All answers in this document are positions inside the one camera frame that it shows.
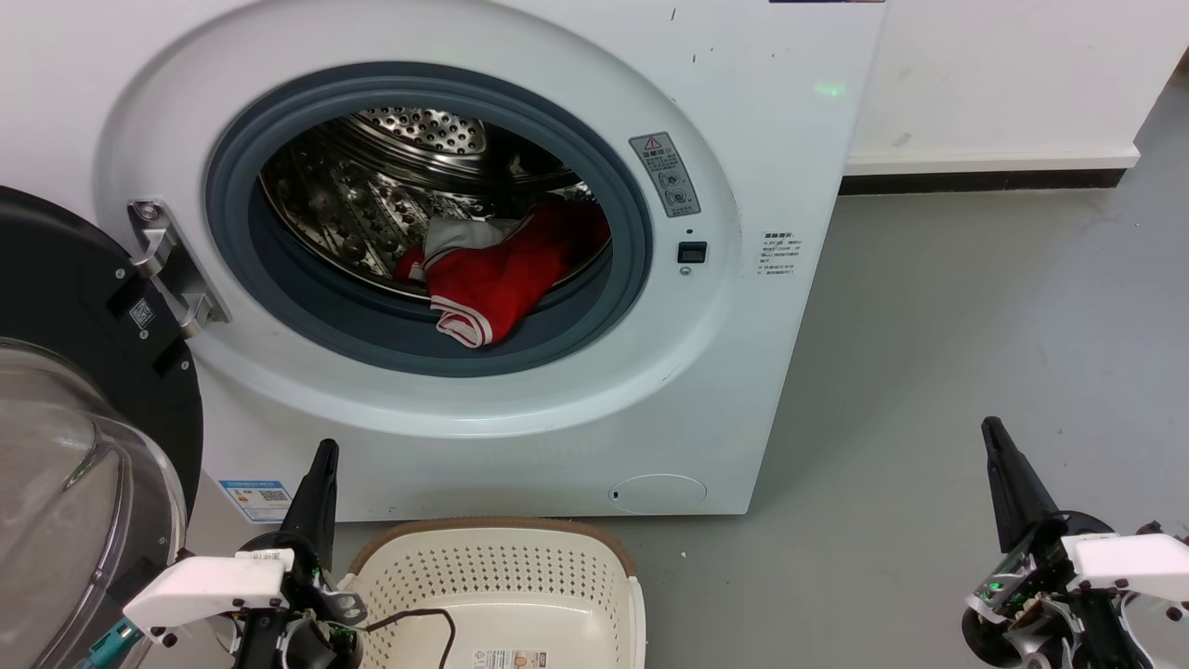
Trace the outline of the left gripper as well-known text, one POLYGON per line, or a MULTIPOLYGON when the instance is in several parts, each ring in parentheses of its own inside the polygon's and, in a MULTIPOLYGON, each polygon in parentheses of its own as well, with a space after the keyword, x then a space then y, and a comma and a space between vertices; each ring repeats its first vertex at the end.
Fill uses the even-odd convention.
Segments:
POLYGON ((233 625, 234 668, 358 668, 361 598, 331 582, 340 446, 320 440, 279 531, 232 557, 184 557, 124 606, 147 639, 205 619, 233 625))

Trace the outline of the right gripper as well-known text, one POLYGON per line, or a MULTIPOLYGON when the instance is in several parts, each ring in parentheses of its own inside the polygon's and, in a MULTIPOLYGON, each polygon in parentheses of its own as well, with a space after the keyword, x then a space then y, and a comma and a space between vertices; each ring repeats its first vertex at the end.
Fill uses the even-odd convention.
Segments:
POLYGON ((965 598, 969 651, 998 668, 1155 668, 1127 610, 1146 598, 1185 620, 1185 539, 1057 511, 1002 419, 981 433, 1004 558, 965 598))

